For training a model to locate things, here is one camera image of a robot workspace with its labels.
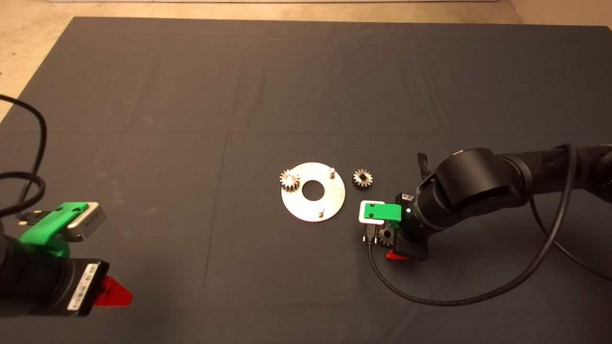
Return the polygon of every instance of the black cable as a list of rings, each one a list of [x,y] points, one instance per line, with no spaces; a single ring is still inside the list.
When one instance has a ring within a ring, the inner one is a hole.
[[[417,153],[417,163],[419,164],[421,179],[425,179],[431,174],[431,171],[427,168],[427,154]]]
[[[9,102],[9,103],[13,103],[14,105],[17,105],[19,107],[22,107],[30,111],[34,115],[34,117],[36,117],[36,119],[38,120],[39,127],[40,127],[39,146],[36,152],[36,158],[34,158],[34,164],[32,165],[32,169],[30,170],[31,174],[37,174],[40,168],[40,163],[42,162],[42,157],[45,154],[45,147],[47,145],[47,122],[45,121],[45,118],[42,116],[40,111],[36,110],[36,108],[34,108],[32,105],[22,100],[15,99],[13,97],[9,97],[4,94],[0,94],[0,100]],[[28,191],[30,190],[30,186],[32,185],[32,183],[33,182],[31,180],[28,180],[27,183],[25,183],[25,185],[23,186],[21,190],[21,193],[19,194],[19,197],[17,198],[17,204],[23,203],[23,201],[26,199],[28,195]]]
[[[536,207],[536,200],[532,197],[529,200],[529,205],[531,206],[531,212],[534,214],[534,218],[535,221],[537,222],[538,226],[540,227],[540,229],[542,230],[542,232],[544,232],[544,235],[548,235],[548,230],[546,229],[546,226],[544,225],[544,223],[542,222],[542,219],[540,218],[540,214],[537,211],[537,207]],[[587,266],[586,264],[584,264],[582,261],[580,261],[578,258],[576,258],[573,254],[571,254],[570,252],[568,252],[563,246],[561,246],[561,244],[559,244],[558,242],[554,242],[554,245],[561,250],[561,252],[565,253],[566,256],[568,256],[571,260],[573,260],[574,262],[576,262],[576,264],[582,266],[583,268],[585,268],[586,270],[588,270],[589,272],[592,272],[595,275],[598,275],[599,277],[608,280],[610,282],[612,282],[612,275],[606,275],[603,272],[599,272],[589,266]]]
[[[527,268],[523,272],[521,272],[520,275],[516,276],[513,280],[511,280],[510,282],[506,283],[503,286],[500,286],[499,288],[495,288],[486,293],[476,295],[473,297],[468,297],[466,299],[458,299],[458,300],[423,299],[421,297],[406,294],[402,292],[401,290],[397,289],[396,287],[394,287],[391,283],[389,283],[389,281],[387,281],[383,277],[380,271],[378,271],[378,268],[376,267],[376,263],[374,262],[374,257],[372,256],[372,246],[371,244],[368,244],[368,257],[370,258],[370,265],[372,265],[372,269],[374,270],[374,273],[376,274],[378,279],[380,279],[382,284],[384,284],[388,289],[390,289],[395,294],[397,294],[398,296],[406,300],[413,301],[413,302],[423,304],[423,305],[432,305],[432,306],[440,306],[440,307],[453,307],[453,306],[475,304],[477,302],[482,302],[482,301],[491,299],[493,297],[499,296],[501,294],[507,293],[508,291],[521,285],[521,283],[525,282],[525,280],[527,280],[537,270],[540,264],[542,264],[542,261],[546,257],[548,250],[550,249],[551,245],[554,242],[555,237],[557,236],[557,233],[559,232],[561,223],[563,222],[563,218],[565,217],[565,212],[567,211],[567,206],[569,205],[570,195],[572,194],[573,181],[576,175],[576,149],[574,149],[574,147],[571,144],[564,144],[563,147],[567,149],[567,152],[569,154],[569,163],[567,166],[567,177],[565,178],[565,187],[563,188],[563,192],[561,193],[561,200],[559,201],[557,213],[554,216],[553,226],[551,227],[550,235],[546,239],[546,242],[544,242],[544,245],[542,246],[542,248],[535,255],[534,259],[527,266]]]
[[[28,198],[27,200],[22,200],[13,204],[12,206],[0,209],[0,217],[16,214],[18,212],[26,210],[27,208],[35,205],[45,195],[45,181],[41,177],[38,177],[36,174],[24,171],[0,173],[0,180],[10,178],[24,179],[28,181],[28,184],[34,183],[38,186],[38,192],[36,192],[34,196]]]

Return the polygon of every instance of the green 3d-printed bracket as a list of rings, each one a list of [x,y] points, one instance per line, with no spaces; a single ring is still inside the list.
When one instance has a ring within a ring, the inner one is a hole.
[[[399,204],[366,204],[364,217],[366,219],[399,222],[401,221],[401,206]]]
[[[19,241],[39,246],[42,250],[58,257],[70,256],[70,247],[58,234],[77,216],[87,209],[87,202],[64,202],[45,216],[39,223],[27,230]]]

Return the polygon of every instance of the gear teeth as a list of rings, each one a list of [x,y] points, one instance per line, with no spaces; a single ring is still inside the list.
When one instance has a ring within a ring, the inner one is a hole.
[[[280,186],[283,188],[283,190],[292,192],[297,190],[299,187],[300,176],[293,170],[285,170],[278,177],[278,181],[280,182]]]
[[[353,173],[353,178],[351,179],[351,183],[357,190],[365,190],[369,188],[373,181],[374,178],[372,177],[372,174],[363,168],[355,171],[355,173]]]
[[[384,233],[386,231],[389,231],[391,233],[391,235],[389,237],[386,237],[384,235]],[[378,243],[381,246],[383,246],[383,247],[391,247],[391,246],[393,246],[393,231],[392,230],[390,230],[390,229],[388,229],[386,227],[385,228],[381,228],[381,229],[378,230],[377,234],[378,234],[377,235]]]

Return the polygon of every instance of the floor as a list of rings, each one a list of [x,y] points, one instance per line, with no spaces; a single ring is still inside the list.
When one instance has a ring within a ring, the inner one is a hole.
[[[0,0],[0,93],[19,96],[70,20],[163,17],[421,23],[599,24],[612,27],[610,0],[497,0],[387,4],[49,3]],[[9,105],[0,103],[0,121]]]

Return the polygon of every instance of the white sticker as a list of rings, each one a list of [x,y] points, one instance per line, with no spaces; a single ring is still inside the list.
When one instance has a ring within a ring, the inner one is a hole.
[[[87,264],[85,271],[81,276],[81,280],[76,286],[75,293],[68,303],[68,310],[78,310],[81,307],[81,303],[87,294],[91,280],[94,278],[95,272],[98,269],[98,264]]]

